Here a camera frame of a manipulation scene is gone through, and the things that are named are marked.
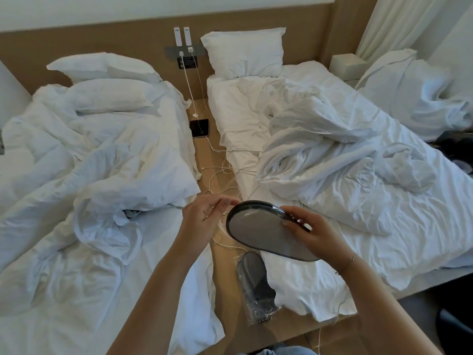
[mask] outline wooden headboard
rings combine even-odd
[[[340,12],[337,10],[340,10],[340,7],[334,7],[334,5],[337,5],[337,1],[335,4],[324,3],[6,32],[0,33],[0,60],[27,91],[33,94],[36,89],[46,84],[70,85],[68,77],[60,72],[46,69],[46,65],[57,58],[80,53],[117,53],[148,62],[164,80],[174,84],[185,97],[189,97],[184,72],[179,70],[177,60],[168,59],[164,51],[165,47],[175,46],[173,27],[179,26],[183,29],[189,26],[194,44],[200,43],[200,37],[210,31],[246,31],[286,27],[286,34],[283,36],[283,62],[284,64],[298,64],[319,59],[322,53],[327,58],[332,49],[337,53],[344,53],[340,50],[343,51],[345,43],[358,45],[361,35],[358,40],[353,40],[353,35],[344,36],[346,32],[343,30],[338,29],[334,32],[334,25],[340,27],[339,23],[334,23],[334,18],[346,16],[346,14],[338,15]],[[358,22],[361,24],[358,27],[364,30],[370,15],[371,13],[366,20],[352,20],[352,22]],[[343,27],[347,30],[351,29],[350,22],[345,23]],[[337,41],[334,43],[330,38],[336,38]],[[205,83],[207,77],[214,72],[208,56],[199,57],[198,62],[199,73]],[[201,98],[202,92],[196,70],[190,69],[188,76],[193,95],[195,98]]]

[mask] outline white bed sheet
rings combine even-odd
[[[160,121],[160,137],[179,151],[196,179],[200,178],[195,162],[195,149],[186,115],[186,102],[170,83],[153,107],[138,113],[156,115]],[[0,186],[29,170],[33,156],[27,149],[15,149],[0,156]],[[156,264],[175,239],[182,212],[175,208],[140,214],[136,221],[143,229],[143,243],[133,262],[125,267],[122,281],[96,333],[84,343],[83,334],[61,335],[61,321],[45,319],[40,312],[27,316],[0,317],[1,354],[105,354],[138,300]],[[213,309],[215,286],[212,280],[213,260],[207,247],[192,266],[183,284],[169,354],[197,354],[221,340],[224,331]]]
[[[305,85],[319,86],[335,108],[336,102],[353,99],[353,89],[315,61],[284,66],[283,76]],[[234,169],[241,169],[258,164],[258,152],[269,140],[270,134],[269,118],[251,110],[248,98],[236,87],[237,82],[238,79],[225,81],[211,76],[207,86],[210,109],[221,134],[221,145],[228,150],[243,148],[253,151],[228,154]],[[446,229],[442,222],[432,217],[432,224],[424,224],[427,228],[419,227],[415,234],[379,237],[332,219],[329,222],[390,286],[402,290],[415,275],[443,266],[473,247],[473,227],[468,210],[473,196],[473,181],[399,122],[387,115],[386,118],[389,142],[404,142],[423,148],[429,155],[429,161],[438,169],[439,179],[443,181],[435,189],[435,196],[452,209],[446,222],[452,228]],[[276,205],[301,206],[299,202],[284,200],[258,185],[253,175],[240,172],[236,175],[236,181],[244,200],[259,199]],[[311,313],[318,321],[334,317],[339,304],[342,304],[340,314],[356,312],[343,280],[325,262],[302,263],[268,253],[263,253],[263,259],[268,282],[276,291],[276,304],[301,315]]]

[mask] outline bracelet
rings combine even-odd
[[[340,270],[339,272],[335,271],[335,274],[341,276],[341,274],[350,266],[350,264],[355,261],[355,255],[356,255],[356,254],[353,254],[353,255],[350,257],[349,261],[346,263],[346,265],[343,267],[342,270]]]

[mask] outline left hand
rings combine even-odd
[[[228,206],[238,203],[238,198],[225,194],[199,195],[182,210],[183,220],[173,249],[195,261],[212,239],[222,214]]]

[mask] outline pillow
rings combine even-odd
[[[279,76],[286,28],[210,32],[201,37],[217,77]]]
[[[73,83],[97,78],[129,78],[149,83],[162,81],[159,74],[140,59],[115,53],[87,53],[66,56],[46,66],[48,70],[61,71]]]
[[[103,113],[151,107],[160,93],[143,81],[105,78],[76,83],[64,96],[78,112]]]

